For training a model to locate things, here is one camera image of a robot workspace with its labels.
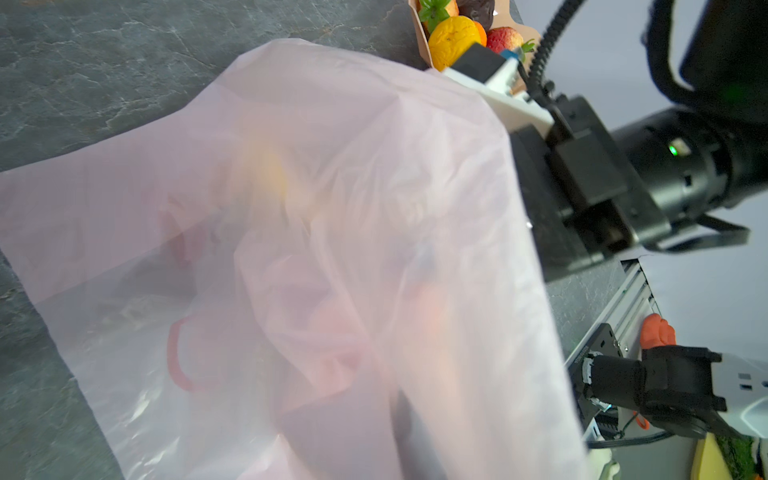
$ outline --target cardboard box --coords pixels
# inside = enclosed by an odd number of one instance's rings
[[[416,13],[416,2],[419,0],[408,0],[408,5],[411,7],[411,18],[413,19],[413,26],[416,29],[416,41],[419,43],[419,54],[422,56],[427,65],[432,67],[432,56],[429,54],[429,46],[427,45],[427,36],[422,28],[422,23],[419,20],[419,14]],[[509,0],[496,0],[495,10],[497,15],[493,17],[493,24],[491,28],[498,27],[512,27],[520,32],[524,41],[535,40],[538,44],[541,40],[541,35],[533,28],[520,25],[512,20],[512,16],[509,15]],[[531,67],[531,60],[533,60],[533,53],[528,53],[525,56],[525,69],[528,70]],[[512,89],[514,93],[525,90],[525,84],[522,80],[519,80],[515,87]]]

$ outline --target black strap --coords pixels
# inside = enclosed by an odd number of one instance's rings
[[[696,220],[696,223],[702,227],[715,230],[717,233],[691,238],[668,248],[659,247],[658,243],[646,245],[645,247],[654,252],[686,253],[694,250],[704,250],[705,248],[744,245],[750,238],[750,229],[719,218],[710,217],[709,215],[702,215]]]

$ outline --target plastic bag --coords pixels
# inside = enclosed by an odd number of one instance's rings
[[[126,478],[571,478],[584,452],[502,125],[303,41],[0,174],[0,247]]]

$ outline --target fruit basket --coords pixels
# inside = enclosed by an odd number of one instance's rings
[[[408,5],[411,8],[413,26],[416,29],[416,41],[419,43],[419,54],[430,67],[435,67],[435,64],[432,62],[432,54],[429,51],[429,43],[427,40],[428,34],[425,31],[425,26],[422,25],[422,22],[419,19],[419,0],[408,0]],[[491,29],[488,32],[496,28],[512,27],[520,33],[525,41],[533,41],[533,44],[538,45],[541,40],[541,35],[534,28],[518,24],[512,19],[512,16],[509,15],[509,0],[495,0],[493,10],[495,14],[493,15]],[[533,54],[527,54],[525,56],[524,65],[526,69],[530,68],[532,59]],[[525,90],[525,84],[520,80],[515,84],[512,92],[518,93],[523,90]]]

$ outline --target gray marble tabletop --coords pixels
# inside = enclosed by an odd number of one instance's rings
[[[521,22],[514,2],[511,13]],[[176,111],[236,56],[285,37],[425,67],[405,0],[5,0],[0,171]],[[548,286],[566,354],[622,273],[612,263]],[[1,254],[0,472],[6,480],[122,478]]]

